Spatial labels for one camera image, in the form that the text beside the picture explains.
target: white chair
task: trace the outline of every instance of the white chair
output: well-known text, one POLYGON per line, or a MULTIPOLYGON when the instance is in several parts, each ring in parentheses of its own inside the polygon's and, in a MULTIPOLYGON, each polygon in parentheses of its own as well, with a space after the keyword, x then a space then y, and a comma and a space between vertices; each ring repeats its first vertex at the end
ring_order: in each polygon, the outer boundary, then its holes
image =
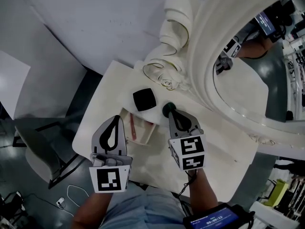
POLYGON ((65 163, 58 157, 57 153, 42 134, 38 133, 36 130, 21 126, 16 126, 16 130, 27 146, 25 153, 26 160, 30 167, 43 180, 49 183, 49 189, 74 172, 86 159, 83 158, 75 168, 62 176, 61 174, 63 171, 78 157, 78 154, 74 155, 65 163))

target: digital display screen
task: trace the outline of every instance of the digital display screen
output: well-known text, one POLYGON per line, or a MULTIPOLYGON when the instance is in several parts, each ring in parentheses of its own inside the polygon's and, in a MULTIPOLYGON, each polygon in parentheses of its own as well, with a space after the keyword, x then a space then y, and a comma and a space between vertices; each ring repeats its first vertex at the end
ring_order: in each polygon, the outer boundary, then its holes
POLYGON ((238 219, 238 216, 229 208, 223 208, 206 217, 191 221, 194 229, 218 229, 238 219))
POLYGON ((260 27, 263 29, 266 36, 275 32, 275 27, 273 26, 273 24, 265 14, 265 12, 261 12, 258 15, 256 15, 255 19, 259 23, 260 27))

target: person's arm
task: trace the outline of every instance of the person's arm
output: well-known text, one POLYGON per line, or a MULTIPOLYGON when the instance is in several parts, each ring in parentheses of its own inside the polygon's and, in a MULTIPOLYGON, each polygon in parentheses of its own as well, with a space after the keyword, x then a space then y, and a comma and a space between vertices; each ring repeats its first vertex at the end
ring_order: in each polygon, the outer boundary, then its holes
POLYGON ((76 212, 72 229, 97 229, 106 215, 112 193, 93 193, 76 212))
POLYGON ((193 214, 200 214, 208 209, 218 206, 217 197, 214 194, 203 169, 197 170, 197 177, 190 184, 190 199, 193 214))
POLYGON ((236 55, 236 58, 259 58, 263 56, 265 52, 272 48, 273 42, 263 36, 258 36, 254 39, 244 42, 241 49, 236 55))

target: yellow object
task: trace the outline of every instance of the yellow object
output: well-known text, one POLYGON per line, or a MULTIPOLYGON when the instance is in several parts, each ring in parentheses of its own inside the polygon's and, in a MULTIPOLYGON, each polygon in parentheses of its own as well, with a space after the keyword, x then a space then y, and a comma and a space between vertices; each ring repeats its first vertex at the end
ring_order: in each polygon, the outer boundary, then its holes
POLYGON ((286 183, 281 179, 278 179, 276 181, 276 185, 272 191, 272 194, 270 195, 269 199, 263 204, 270 207, 277 206, 280 203, 281 199, 283 198, 287 188, 288 188, 288 183, 286 183))

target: power adapter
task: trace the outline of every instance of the power adapter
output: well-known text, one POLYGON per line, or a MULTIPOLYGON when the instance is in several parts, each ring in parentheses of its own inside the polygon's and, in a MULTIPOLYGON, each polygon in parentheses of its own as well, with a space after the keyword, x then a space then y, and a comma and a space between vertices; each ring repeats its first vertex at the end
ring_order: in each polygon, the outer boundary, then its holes
POLYGON ((65 199, 63 197, 61 197, 57 202, 56 205, 60 208, 63 209, 63 205, 62 203, 65 201, 65 199))

